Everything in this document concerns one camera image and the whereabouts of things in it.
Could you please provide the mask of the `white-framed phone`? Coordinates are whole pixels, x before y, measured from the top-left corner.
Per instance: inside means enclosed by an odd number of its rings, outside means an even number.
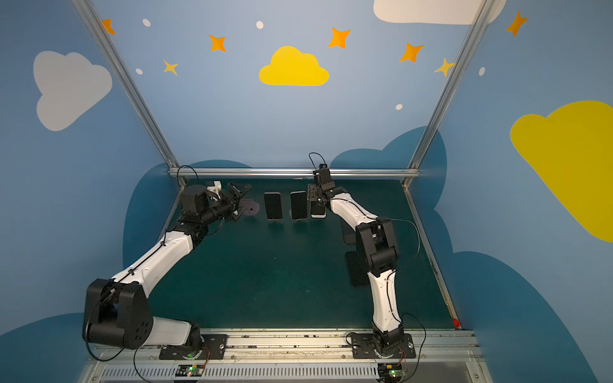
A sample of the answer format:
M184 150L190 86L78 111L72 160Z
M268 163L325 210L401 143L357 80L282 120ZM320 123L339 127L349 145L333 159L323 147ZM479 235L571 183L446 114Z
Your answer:
M324 219L327 215L327 206L317 201L311 201L311 217L313 219Z

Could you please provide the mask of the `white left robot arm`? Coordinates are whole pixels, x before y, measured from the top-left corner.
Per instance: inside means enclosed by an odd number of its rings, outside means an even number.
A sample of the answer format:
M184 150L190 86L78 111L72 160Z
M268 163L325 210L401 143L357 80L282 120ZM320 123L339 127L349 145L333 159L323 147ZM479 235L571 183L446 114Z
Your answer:
M148 298L161 279L204 240L211 224L239 218L239 203L251 188L235 183L222 188L219 182L186 187L180 195L180 216L161 240L124 271L88 286L84 342L119 349L178 346L187 357L199 353L203 341L198 325L154 316Z

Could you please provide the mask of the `purple phone stand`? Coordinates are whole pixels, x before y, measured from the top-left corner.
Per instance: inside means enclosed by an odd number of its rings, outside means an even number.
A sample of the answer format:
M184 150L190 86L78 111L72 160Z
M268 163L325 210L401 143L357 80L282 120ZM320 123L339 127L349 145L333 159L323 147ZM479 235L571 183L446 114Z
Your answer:
M239 202L239 213L245 216L256 216L260 212L260 204L253 199L242 199Z

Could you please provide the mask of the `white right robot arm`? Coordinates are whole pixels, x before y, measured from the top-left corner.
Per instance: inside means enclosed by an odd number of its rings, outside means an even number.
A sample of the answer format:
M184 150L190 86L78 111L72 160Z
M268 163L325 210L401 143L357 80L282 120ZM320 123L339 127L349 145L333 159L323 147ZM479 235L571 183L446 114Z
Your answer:
M399 345L404 340L404 326L397 308L399 245L393 224L368 212L346 189L336 185L326 164L320 164L313 176L308 200L326 207L353 229L357 252L365 260L374 305L375 345L379 349Z

